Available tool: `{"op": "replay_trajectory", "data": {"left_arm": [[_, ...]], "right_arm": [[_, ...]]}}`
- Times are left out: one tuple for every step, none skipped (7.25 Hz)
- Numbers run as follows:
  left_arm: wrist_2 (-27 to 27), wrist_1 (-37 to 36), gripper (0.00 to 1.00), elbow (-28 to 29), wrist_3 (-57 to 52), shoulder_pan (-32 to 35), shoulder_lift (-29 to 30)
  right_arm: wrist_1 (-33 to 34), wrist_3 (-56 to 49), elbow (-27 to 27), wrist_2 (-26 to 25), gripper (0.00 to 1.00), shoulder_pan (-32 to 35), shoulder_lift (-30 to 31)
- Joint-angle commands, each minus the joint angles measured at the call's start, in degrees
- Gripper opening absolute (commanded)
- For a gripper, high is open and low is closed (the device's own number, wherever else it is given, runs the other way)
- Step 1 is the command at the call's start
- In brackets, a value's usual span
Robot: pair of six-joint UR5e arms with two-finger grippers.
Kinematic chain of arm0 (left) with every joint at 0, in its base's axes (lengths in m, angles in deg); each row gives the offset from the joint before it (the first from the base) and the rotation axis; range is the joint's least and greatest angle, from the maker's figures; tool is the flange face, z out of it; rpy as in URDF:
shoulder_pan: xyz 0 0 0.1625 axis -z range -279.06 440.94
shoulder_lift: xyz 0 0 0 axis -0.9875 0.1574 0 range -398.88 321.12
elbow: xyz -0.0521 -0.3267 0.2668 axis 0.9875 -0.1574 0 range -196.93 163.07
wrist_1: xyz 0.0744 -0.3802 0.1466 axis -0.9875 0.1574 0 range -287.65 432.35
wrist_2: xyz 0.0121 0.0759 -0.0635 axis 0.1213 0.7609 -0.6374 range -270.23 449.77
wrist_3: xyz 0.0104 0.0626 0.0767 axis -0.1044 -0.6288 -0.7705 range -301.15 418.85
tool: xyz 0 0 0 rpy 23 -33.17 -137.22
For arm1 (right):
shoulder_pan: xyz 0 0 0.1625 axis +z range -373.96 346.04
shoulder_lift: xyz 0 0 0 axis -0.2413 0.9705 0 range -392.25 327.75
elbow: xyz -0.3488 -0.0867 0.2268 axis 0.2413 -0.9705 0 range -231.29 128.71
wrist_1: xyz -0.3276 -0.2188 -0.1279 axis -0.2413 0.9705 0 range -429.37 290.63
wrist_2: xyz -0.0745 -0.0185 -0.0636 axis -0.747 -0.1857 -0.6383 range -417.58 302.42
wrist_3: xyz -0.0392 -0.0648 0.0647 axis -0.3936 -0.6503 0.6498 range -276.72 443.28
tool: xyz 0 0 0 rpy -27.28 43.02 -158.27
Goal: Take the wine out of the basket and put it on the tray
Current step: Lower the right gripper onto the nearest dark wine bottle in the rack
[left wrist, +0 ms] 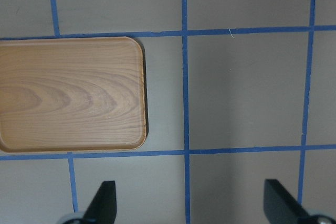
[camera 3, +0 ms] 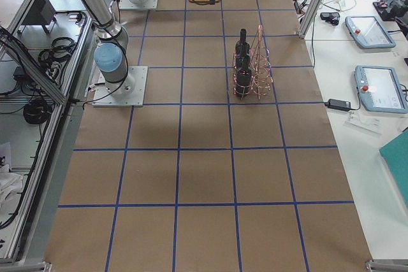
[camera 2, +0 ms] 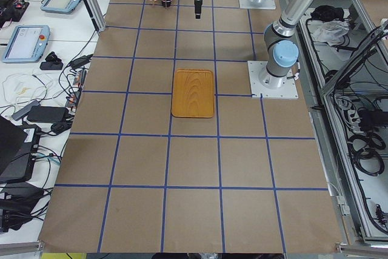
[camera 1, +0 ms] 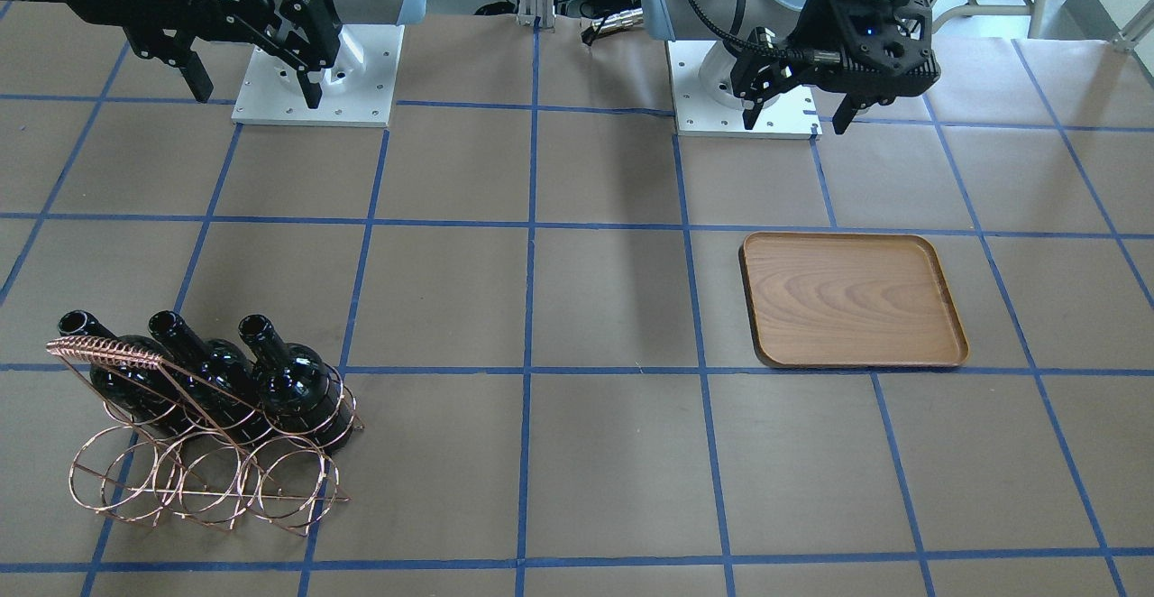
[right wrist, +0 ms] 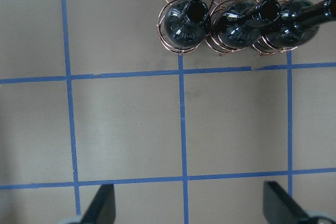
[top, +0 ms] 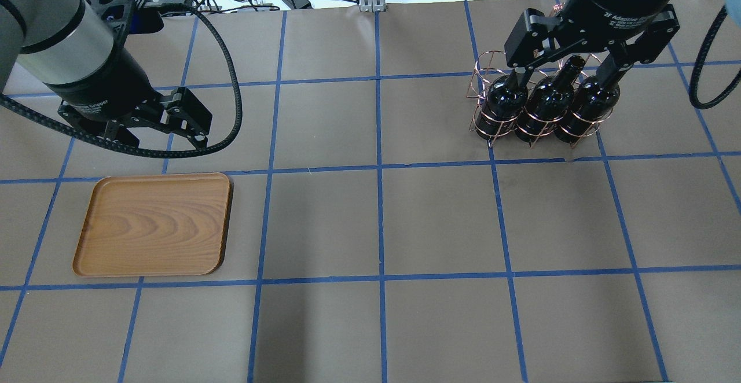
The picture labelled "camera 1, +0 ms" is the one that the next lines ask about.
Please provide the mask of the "black gripper tray side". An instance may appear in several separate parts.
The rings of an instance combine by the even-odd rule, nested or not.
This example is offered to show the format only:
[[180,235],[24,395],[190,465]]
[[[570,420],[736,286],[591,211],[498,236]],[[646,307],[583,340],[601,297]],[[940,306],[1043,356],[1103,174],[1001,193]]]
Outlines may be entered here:
[[784,42],[750,35],[730,70],[730,91],[754,130],[775,96],[800,85],[842,95],[832,115],[844,135],[861,109],[923,95],[939,82],[927,0],[807,0]]

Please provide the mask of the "robot arm over tray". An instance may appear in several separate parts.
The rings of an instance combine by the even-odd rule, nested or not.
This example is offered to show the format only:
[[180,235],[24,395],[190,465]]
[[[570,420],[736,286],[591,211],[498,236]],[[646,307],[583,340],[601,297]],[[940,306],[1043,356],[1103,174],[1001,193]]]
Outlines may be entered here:
[[839,96],[841,135],[941,77],[929,0],[640,1],[684,136],[817,139],[816,90]]

